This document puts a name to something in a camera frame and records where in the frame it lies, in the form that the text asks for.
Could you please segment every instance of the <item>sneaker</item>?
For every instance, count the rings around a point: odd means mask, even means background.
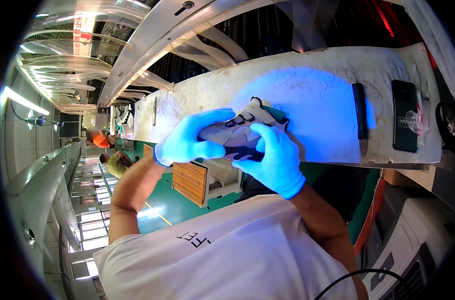
[[[264,153],[256,151],[260,135],[252,132],[250,125],[262,123],[285,132],[289,124],[285,115],[285,112],[263,105],[259,98],[252,97],[249,105],[234,119],[201,129],[198,141],[213,141],[223,145],[226,149],[224,159],[261,161]]]

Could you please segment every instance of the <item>blue light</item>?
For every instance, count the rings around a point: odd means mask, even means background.
[[[280,105],[287,113],[290,137],[306,161],[360,162],[351,83],[318,69],[279,69],[254,78],[234,96],[230,106],[241,111],[252,96]],[[366,110],[368,128],[376,128],[368,99]]]

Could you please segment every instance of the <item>hand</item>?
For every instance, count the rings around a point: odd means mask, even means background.
[[[232,109],[219,108],[185,117],[164,141],[154,147],[154,159],[158,164],[168,167],[174,162],[223,157],[226,152],[222,145],[213,141],[197,141],[197,135],[202,128],[235,116]]]
[[[276,127],[251,124],[251,130],[261,136],[256,150],[264,152],[262,161],[235,160],[232,166],[250,174],[284,199],[294,197],[306,178],[299,171],[299,149],[289,137]]]

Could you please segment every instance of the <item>phone case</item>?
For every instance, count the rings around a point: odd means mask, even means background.
[[[416,87],[410,82],[393,80],[392,100],[394,104],[394,134],[392,147],[395,150],[415,153],[417,151],[417,133],[407,125],[406,113],[417,112]]]

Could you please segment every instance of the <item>lamp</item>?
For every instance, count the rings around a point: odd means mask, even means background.
[[[0,98],[1,98],[1,100],[3,102],[5,102],[5,100],[7,98],[9,98],[9,99],[11,99],[13,101],[16,101],[19,104],[22,104],[22,105],[26,106],[29,109],[32,109],[33,111],[37,111],[37,112],[42,113],[42,114],[44,114],[46,116],[49,116],[49,111],[46,111],[44,108],[35,105],[34,103],[32,103],[31,101],[27,100],[26,98],[24,98],[20,94],[18,94],[16,92],[14,92],[13,90],[11,90],[8,86],[4,87],[4,91],[2,92]]]

